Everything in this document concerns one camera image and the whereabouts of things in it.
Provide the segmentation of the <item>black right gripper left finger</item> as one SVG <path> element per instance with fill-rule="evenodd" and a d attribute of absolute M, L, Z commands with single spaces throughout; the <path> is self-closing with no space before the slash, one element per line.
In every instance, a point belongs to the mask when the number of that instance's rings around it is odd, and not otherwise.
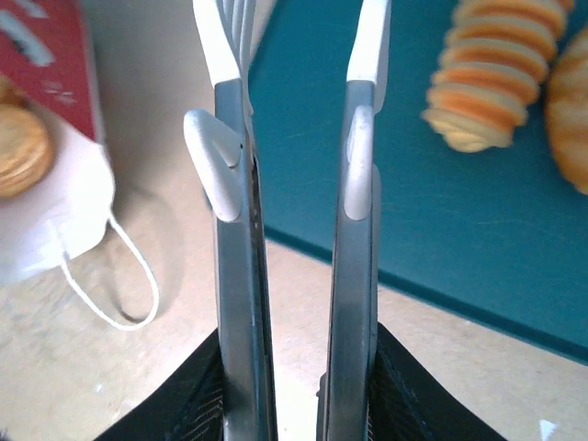
<path fill-rule="evenodd" d="M 223 371 L 212 332 L 146 400 L 99 435 L 99 440 L 220 440 Z"/>

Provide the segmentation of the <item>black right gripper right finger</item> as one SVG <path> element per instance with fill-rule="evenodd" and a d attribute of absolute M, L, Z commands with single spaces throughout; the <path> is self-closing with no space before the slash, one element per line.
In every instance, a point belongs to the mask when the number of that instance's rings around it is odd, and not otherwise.
<path fill-rule="evenodd" d="M 383 325 L 369 386 L 372 440 L 502 440 Z"/>

